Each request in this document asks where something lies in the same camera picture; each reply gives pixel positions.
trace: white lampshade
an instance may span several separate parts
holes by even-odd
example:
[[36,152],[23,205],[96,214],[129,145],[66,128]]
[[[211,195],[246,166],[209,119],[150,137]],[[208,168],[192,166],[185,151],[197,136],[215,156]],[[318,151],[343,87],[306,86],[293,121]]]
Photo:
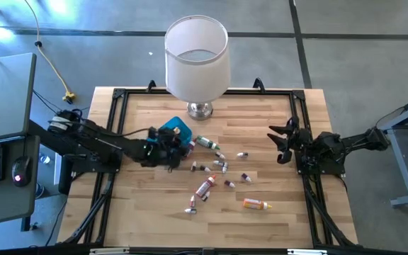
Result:
[[[166,89],[182,101],[214,101],[231,84],[226,28],[207,16],[188,16],[169,27],[165,35]],[[200,53],[205,59],[186,55]]]

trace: silver lamp base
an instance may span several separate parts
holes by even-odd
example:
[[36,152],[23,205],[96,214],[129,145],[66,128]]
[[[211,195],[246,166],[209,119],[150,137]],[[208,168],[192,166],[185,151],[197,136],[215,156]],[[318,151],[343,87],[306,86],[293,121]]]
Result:
[[187,112],[194,120],[207,120],[212,116],[213,108],[211,103],[188,103]]

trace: wooden table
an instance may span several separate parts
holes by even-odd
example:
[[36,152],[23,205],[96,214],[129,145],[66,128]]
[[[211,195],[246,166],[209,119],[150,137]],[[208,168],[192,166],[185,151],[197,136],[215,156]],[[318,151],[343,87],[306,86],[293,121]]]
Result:
[[[113,87],[96,87],[89,119],[106,126]],[[331,131],[324,93],[305,90],[312,134]],[[130,95],[124,132],[150,126],[160,127],[174,116],[180,117],[193,131],[221,147],[229,170],[212,165],[214,152],[196,146],[190,159],[168,174],[164,167],[142,168],[124,158],[116,177],[108,216],[105,245],[112,247],[311,247],[305,195],[295,160],[276,163],[276,146],[266,134],[269,125],[285,125],[291,116],[286,96],[222,96],[212,103],[215,109],[209,120],[194,121],[186,112],[186,103],[171,95]],[[140,133],[132,137],[145,137]],[[249,157],[238,159],[238,152]],[[217,175],[207,202],[197,201],[198,214],[189,215],[188,207],[196,188],[209,176],[204,171],[190,172],[193,161],[209,166]],[[248,174],[252,183],[241,180]],[[87,214],[96,174],[84,174],[71,187],[58,241],[78,227]],[[231,180],[236,188],[224,186]],[[357,242],[351,210],[342,182],[334,176],[323,176],[327,210],[346,236]],[[267,211],[242,207],[244,198],[267,201]],[[97,215],[94,236],[100,225]],[[323,239],[322,222],[317,217]]]

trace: gray floor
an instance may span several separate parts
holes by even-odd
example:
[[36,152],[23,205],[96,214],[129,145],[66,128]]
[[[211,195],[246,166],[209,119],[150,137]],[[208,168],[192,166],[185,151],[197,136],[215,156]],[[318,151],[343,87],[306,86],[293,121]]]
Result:
[[[165,31],[176,19],[205,14],[229,32],[293,33],[287,0],[30,0],[40,26],[73,30]],[[304,33],[408,34],[408,0],[295,0]],[[34,28],[24,1],[0,0],[0,56],[36,52]],[[45,53],[78,95],[74,107],[89,106],[95,86],[164,84],[162,37],[42,36]],[[232,85],[303,88],[295,39],[231,38]],[[304,40],[313,88],[324,89],[334,132],[353,135],[408,102],[408,40]],[[35,89],[61,108],[61,83],[38,54]],[[33,99],[31,119],[42,126],[52,117]],[[391,151],[354,152],[346,161],[348,194],[360,244],[408,251],[408,206],[392,209],[391,198],[406,195]],[[39,178],[52,190],[51,169]],[[0,249],[44,245],[64,198],[36,202],[40,229],[20,233],[20,220],[0,224]]]

